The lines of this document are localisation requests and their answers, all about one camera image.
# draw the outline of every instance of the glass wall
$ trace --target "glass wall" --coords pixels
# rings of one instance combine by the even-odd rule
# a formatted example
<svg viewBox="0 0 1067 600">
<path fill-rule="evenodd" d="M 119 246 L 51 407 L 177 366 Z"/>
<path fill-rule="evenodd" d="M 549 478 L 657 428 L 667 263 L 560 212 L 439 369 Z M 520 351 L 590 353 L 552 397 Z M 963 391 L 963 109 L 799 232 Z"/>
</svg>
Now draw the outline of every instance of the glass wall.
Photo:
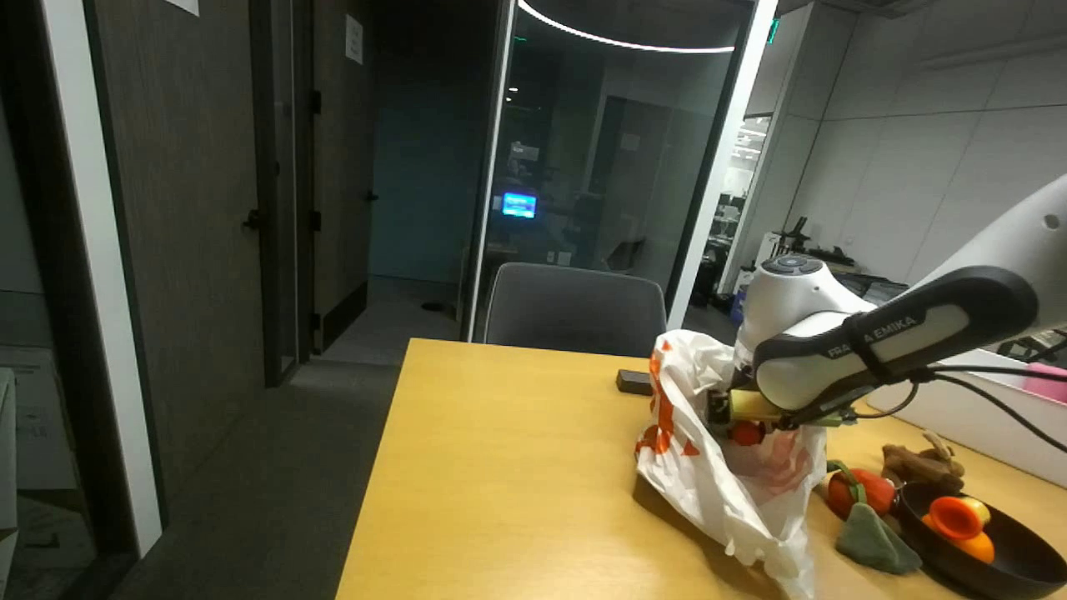
<svg viewBox="0 0 1067 600">
<path fill-rule="evenodd" d="M 481 297 L 508 260 L 674 290 L 748 24 L 731 0 L 515 2 Z"/>
</svg>

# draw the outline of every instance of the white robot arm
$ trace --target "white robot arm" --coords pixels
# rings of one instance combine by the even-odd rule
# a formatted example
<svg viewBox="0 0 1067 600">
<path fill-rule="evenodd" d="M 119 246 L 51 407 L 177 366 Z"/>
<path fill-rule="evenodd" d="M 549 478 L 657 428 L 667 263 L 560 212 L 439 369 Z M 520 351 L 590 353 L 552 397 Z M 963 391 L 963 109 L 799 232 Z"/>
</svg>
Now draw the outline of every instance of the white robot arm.
<svg viewBox="0 0 1067 600">
<path fill-rule="evenodd" d="M 737 366 L 781 428 L 817 423 L 943 356 L 1067 319 L 1067 176 L 1019 199 L 885 306 L 819 260 L 768 260 L 737 333 Z"/>
</svg>

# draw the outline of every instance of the black chair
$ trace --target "black chair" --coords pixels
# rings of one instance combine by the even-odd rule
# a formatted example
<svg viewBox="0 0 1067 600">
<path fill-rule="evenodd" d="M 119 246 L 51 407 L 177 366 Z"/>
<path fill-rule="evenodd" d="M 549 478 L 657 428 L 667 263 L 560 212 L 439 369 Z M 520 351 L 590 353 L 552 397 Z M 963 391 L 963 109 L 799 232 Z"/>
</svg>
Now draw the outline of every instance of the black chair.
<svg viewBox="0 0 1067 600">
<path fill-rule="evenodd" d="M 485 338 L 508 346 L 649 356 L 667 326 L 654 279 L 549 263 L 505 263 Z"/>
</svg>

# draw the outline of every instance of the cable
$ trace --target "cable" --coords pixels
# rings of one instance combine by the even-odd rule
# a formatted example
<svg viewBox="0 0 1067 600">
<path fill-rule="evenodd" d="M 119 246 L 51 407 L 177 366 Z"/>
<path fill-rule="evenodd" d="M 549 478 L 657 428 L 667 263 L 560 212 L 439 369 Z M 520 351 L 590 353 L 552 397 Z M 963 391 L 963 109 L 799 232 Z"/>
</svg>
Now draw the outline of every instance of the cable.
<svg viewBox="0 0 1067 600">
<path fill-rule="evenodd" d="M 1037 381 L 1060 381 L 1067 383 L 1067 372 L 1046 372 L 1046 369 L 1027 369 L 1027 366 L 986 366 L 986 363 L 943 363 L 943 366 L 931 366 L 936 369 L 973 369 L 973 372 L 1018 372 L 1018 376 L 1037 376 Z"/>
<path fill-rule="evenodd" d="M 1006 407 L 1005 399 L 998 399 L 995 392 L 973 386 L 970 381 L 957 381 L 957 376 L 943 376 L 935 372 L 935 381 L 948 381 L 957 386 L 966 386 L 970 392 L 976 392 L 980 399 L 990 399 L 995 407 L 1001 407 L 1006 417 L 1013 417 L 1019 428 L 1027 428 L 1034 436 L 1041 436 L 1043 443 L 1050 443 L 1053 450 L 1067 452 L 1067 443 L 1053 441 L 1050 432 L 1037 431 L 1027 417 L 1019 417 L 1013 407 Z"/>
<path fill-rule="evenodd" d="M 916 392 L 920 392 L 920 383 L 911 383 L 907 397 L 905 397 L 898 407 L 877 409 L 877 412 L 858 412 L 858 421 L 885 421 L 885 417 L 893 417 L 893 412 L 907 409 L 907 402 L 911 402 Z"/>
</svg>

